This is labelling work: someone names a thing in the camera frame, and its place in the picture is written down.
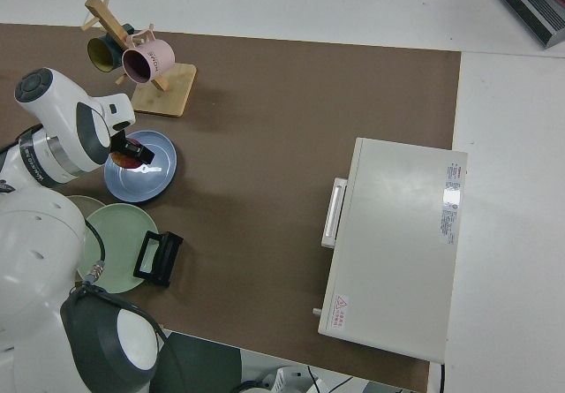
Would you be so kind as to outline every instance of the green plate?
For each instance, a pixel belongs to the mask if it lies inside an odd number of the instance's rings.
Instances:
[[[133,269],[146,232],[159,232],[151,217],[136,206],[116,203],[94,211],[87,220],[98,231],[106,249],[106,265],[96,285],[110,293],[121,293],[143,283],[142,278],[133,276]],[[148,243],[142,271],[150,272],[157,247],[156,242]],[[85,254],[79,265],[80,276],[84,278],[99,259],[98,241],[87,229]]]

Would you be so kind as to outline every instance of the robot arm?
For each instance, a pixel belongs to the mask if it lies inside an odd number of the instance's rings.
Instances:
[[[90,97],[62,73],[41,68],[18,83],[15,98],[41,125],[0,151],[0,179],[14,189],[68,183],[99,168],[115,150],[137,152],[141,162],[153,159],[143,147],[126,147],[124,129],[135,123],[126,94]]]
[[[27,74],[15,97],[41,125],[0,149],[0,391],[146,389],[155,322],[89,283],[70,295],[85,223],[70,200],[45,188],[95,170],[114,150],[151,162],[150,151],[125,138],[135,122],[129,99],[90,97],[47,68]]]

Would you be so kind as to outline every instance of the brown table surface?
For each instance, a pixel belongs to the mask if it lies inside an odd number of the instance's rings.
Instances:
[[[37,121],[19,79],[56,69],[92,96],[134,89],[88,60],[78,27],[0,25],[0,138]],[[169,329],[406,389],[428,363],[318,334],[332,253],[320,246],[335,177],[356,137],[451,148],[460,54],[163,33],[198,76],[181,118],[138,114],[175,144],[177,174],[141,205],[185,239],[168,289],[125,294]],[[116,202],[103,170],[60,189]]]

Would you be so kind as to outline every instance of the label sticker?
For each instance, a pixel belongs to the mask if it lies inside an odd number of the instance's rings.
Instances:
[[[462,170],[459,163],[452,162],[446,172],[440,224],[440,242],[445,245],[453,245],[456,242],[454,230],[457,212],[461,206]]]
[[[332,329],[343,330],[345,326],[345,316],[350,303],[350,298],[342,294],[334,295],[334,305],[332,306]]]

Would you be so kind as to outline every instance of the black phone holder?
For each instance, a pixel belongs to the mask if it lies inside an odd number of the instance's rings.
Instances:
[[[153,264],[151,266],[151,272],[143,272],[141,270],[141,262],[145,257],[147,251],[147,245],[149,240],[157,240],[159,246],[155,252],[153,258]],[[133,269],[133,275],[138,278],[143,278],[149,282],[157,285],[164,285],[169,287],[170,285],[170,273],[175,265],[175,259],[177,258],[178,247],[183,243],[183,238],[179,237],[177,234],[172,232],[165,232],[164,234],[155,234],[152,231],[148,231],[143,239],[143,244],[139,250],[138,260],[135,263],[135,268]]]

